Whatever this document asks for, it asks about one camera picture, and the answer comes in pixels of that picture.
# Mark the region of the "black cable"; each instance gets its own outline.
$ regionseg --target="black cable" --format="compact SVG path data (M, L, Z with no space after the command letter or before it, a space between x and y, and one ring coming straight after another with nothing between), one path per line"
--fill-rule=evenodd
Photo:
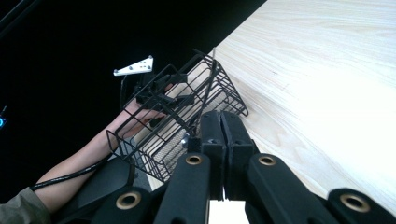
M126 88L127 88L127 83L126 83L126 78L128 76L124 76L124 79L121 82L121 87L120 87L120 110L123 109L124 104L125 104L125 95L126 95Z
M80 171L74 172L73 174L63 175L63 176L60 176L60 177L53 178L51 180L46 180L44 182L37 183L34 186L30 187L30 189L32 191L35 191L35 190L42 189L42 188L44 188L46 186L49 186L49 185L61 183L61 182L64 182L66 180L69 180L69 179L72 179L72 178L75 178L75 177L78 177L78 176L81 176L81 175L85 175L85 174L87 174L87 173L89 173L91 171L96 170L99 166L101 166L104 163L106 163L110 156L111 156L111 154L109 156L105 157L104 159L100 160L99 162L95 163L94 165L91 165L91 166L89 166L89 167L87 167L85 169L82 169Z

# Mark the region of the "human arm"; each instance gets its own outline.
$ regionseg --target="human arm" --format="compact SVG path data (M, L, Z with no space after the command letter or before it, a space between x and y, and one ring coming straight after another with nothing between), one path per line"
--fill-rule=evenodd
M107 140L106 131L115 132L125 120L129 119L131 115L137 111L139 104L136 101L129 103L125 110L105 127L99 134L97 134L87 145L85 145L78 152L71 157L60 162L46 174L44 174L37 183L41 183L63 175L69 175L76 171L89 167L106 156L109 155L109 143ZM120 134L124 138L128 138L138 133L142 128L143 123L149 122L153 118L161 118L164 114L157 111L141 110L135 118L131 119L121 130ZM109 136L111 146L117 147L117 140L112 134ZM80 189L84 182L92 175L93 172L81 175L58 184L49 185L41 189L37 189L35 194L43 202L51 213L59 210L65 205Z

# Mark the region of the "forearm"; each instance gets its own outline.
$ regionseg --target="forearm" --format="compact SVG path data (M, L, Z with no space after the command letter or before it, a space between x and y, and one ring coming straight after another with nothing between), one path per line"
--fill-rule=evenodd
M38 183L63 175L73 174L74 172L85 169L108 156L110 150L106 136L106 129L99 132L99 134L97 134L81 150L50 169L38 180ZM117 142L114 138L112 140L112 146L116 146ZM46 186L42 189L36 190L35 193L43 204L47 206L49 211L53 213L65 205L92 174L93 172L89 172L85 175L81 175L58 184Z

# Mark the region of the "black plastic part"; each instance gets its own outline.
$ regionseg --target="black plastic part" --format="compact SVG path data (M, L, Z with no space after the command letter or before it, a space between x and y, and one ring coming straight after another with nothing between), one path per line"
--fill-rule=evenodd
M177 161L154 223L207 223L209 213L210 160L188 153Z
M354 189L332 190L327 206L341 223L396 223L395 217L390 212Z
M76 196L52 216L52 222L62 224L74 219L89 219L86 215L97 209L106 196L133 183L134 166L114 158L99 168Z
M265 208L273 223L338 223L280 158L264 153L252 156L247 175L249 202Z
M245 202L245 213L249 224L273 223L266 210L257 208L249 202Z
M147 223L151 195L141 188L126 186L112 193L96 211L91 224Z
M21 0L4 18L0 17L0 39L35 9L40 2L41 0Z
M231 201L245 201L248 194L246 170L256 146L237 115L223 111L220 119L228 147L225 195Z
M224 142L219 113L216 110L201 116L201 152L210 158L210 199L223 201L223 186L227 148Z

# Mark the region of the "wood grain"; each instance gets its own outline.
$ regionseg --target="wood grain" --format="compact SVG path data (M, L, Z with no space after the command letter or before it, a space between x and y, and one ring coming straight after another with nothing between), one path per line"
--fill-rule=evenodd
M269 0L216 46L262 152L396 215L396 2Z

